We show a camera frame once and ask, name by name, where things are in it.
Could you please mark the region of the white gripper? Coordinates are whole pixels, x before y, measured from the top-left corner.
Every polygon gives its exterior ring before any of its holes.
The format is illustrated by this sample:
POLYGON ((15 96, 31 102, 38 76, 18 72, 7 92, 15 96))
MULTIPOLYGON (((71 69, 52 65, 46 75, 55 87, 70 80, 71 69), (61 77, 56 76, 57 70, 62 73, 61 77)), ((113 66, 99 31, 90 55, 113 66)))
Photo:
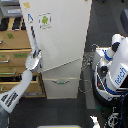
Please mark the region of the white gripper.
POLYGON ((36 71, 39 68, 41 58, 42 58, 42 51, 34 50, 33 55, 30 54, 26 59, 26 63, 25 63, 26 68, 30 71, 36 71))

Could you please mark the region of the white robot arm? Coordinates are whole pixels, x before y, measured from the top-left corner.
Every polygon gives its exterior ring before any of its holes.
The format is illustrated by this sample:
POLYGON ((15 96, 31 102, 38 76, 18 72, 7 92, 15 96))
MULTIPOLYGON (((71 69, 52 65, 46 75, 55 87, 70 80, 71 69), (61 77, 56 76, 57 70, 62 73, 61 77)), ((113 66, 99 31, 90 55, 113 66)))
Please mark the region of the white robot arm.
POLYGON ((42 53, 40 50, 32 51, 26 59, 26 70, 22 73, 20 83, 10 91, 0 94, 0 128, 8 127, 9 114, 13 111, 19 99, 30 85, 32 73, 38 70, 41 58, 42 53))

